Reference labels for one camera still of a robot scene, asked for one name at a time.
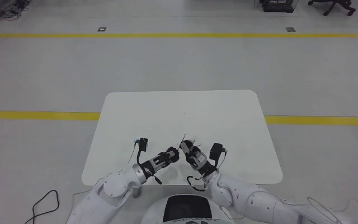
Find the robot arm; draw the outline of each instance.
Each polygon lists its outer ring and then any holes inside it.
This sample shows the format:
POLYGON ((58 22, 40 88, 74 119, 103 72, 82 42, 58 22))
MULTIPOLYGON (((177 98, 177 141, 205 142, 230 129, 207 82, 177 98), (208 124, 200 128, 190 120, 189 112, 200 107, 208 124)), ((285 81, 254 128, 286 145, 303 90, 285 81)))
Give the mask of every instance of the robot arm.
MULTIPOLYGON (((139 153, 146 151, 147 139, 138 140, 139 153)), ((170 147, 166 152, 161 152, 154 158, 128 167, 122 172, 110 173, 100 179, 89 193, 82 198, 69 216, 67 224, 108 224, 121 210, 124 203, 132 195, 135 188, 140 188, 151 176, 160 170, 179 160, 179 152, 170 147), (104 192, 105 198, 116 198, 119 202, 116 206, 106 202, 100 193, 104 192)))
POLYGON ((210 189, 212 200, 222 207, 232 206, 235 212, 251 220, 272 224, 334 224, 339 223, 338 218, 340 224, 353 223, 341 213, 328 212, 322 207, 292 204, 273 196, 256 184, 222 175, 217 164, 220 154, 226 154, 227 150, 221 144, 215 143, 210 150, 214 166, 194 146, 193 141, 181 142, 180 148, 185 153, 186 161, 201 174, 204 189, 210 189))

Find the cable on floor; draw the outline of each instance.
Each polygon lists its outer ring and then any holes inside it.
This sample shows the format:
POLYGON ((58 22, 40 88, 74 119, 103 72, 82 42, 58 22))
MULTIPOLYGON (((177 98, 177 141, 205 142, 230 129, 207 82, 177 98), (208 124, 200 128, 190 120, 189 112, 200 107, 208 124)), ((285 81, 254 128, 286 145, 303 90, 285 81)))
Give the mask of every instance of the cable on floor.
POLYGON ((38 216, 42 216, 43 214, 47 214, 47 213, 51 213, 54 212, 58 209, 58 207, 60 207, 60 201, 58 199, 58 192, 57 190, 50 190, 49 192, 47 192, 47 194, 45 194, 45 196, 43 196, 43 198, 41 198, 40 200, 38 200, 34 206, 32 206, 32 218, 29 218, 29 220, 27 220, 24 224, 27 224, 29 221, 32 220, 32 224, 35 224, 35 218, 38 216), (49 195, 51 192, 55 192, 56 193, 56 200, 57 200, 57 207, 54 210, 48 211, 48 212, 43 212, 41 214, 37 214, 35 215, 35 206, 40 203, 44 198, 46 198, 47 195, 49 195))
POLYGON ((6 20, 17 20, 21 17, 22 11, 29 10, 31 0, 15 0, 12 4, 0 9, 0 17, 6 20))

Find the yellow floor line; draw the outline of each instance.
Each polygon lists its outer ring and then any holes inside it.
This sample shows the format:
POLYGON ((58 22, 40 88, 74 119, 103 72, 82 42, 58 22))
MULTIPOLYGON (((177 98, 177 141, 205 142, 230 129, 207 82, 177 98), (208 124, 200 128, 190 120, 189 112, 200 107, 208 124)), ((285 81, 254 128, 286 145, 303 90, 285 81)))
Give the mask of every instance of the yellow floor line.
POLYGON ((0 111, 0 119, 98 120, 100 114, 91 112, 0 111))
POLYGON ((358 34, 251 34, 251 33, 146 33, 146 34, 0 34, 0 38, 358 38, 358 34))
MULTIPOLYGON (((0 111, 0 119, 98 120, 101 113, 53 111, 0 111)), ((351 116, 265 116, 267 124, 358 125, 351 116)))

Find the white table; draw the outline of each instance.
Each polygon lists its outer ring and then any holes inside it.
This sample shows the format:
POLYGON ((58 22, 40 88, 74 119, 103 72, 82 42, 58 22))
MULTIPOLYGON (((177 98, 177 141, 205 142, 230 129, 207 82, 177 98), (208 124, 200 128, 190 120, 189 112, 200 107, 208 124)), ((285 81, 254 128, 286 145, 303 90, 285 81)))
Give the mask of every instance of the white table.
MULTIPOLYGON (((282 171, 263 117, 257 95, 251 90, 114 92, 106 97, 97 124, 82 181, 93 185, 127 164, 134 141, 149 139, 143 162, 186 139, 209 157, 214 142, 228 150, 222 173, 256 184, 276 184, 282 171)), ((186 177, 199 177, 185 161, 183 152, 175 164, 159 170, 163 185, 186 185, 186 177)), ((146 185, 157 185, 149 179, 146 185)))

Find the white floor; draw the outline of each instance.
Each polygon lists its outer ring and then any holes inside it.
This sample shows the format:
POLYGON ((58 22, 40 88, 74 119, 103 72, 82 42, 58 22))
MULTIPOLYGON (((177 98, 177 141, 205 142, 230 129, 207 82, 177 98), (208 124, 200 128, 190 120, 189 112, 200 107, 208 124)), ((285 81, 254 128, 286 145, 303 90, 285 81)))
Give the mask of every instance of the white floor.
MULTIPOLYGON (((248 0, 34 0, 2 33, 357 33, 356 12, 301 1, 292 14, 263 13, 248 0)), ((357 39, 0 39, 0 110, 101 111, 118 91, 251 89, 265 115, 358 116, 357 39)), ((24 223, 48 190, 64 223, 96 122, 0 120, 0 224, 24 223)), ((284 173, 270 192, 341 208, 358 198, 358 128, 269 125, 284 173)), ((139 223, 150 204, 189 187, 146 187, 113 223, 139 223)), ((44 201, 39 212, 54 205, 44 201)), ((351 215, 357 204, 352 204, 351 215)))

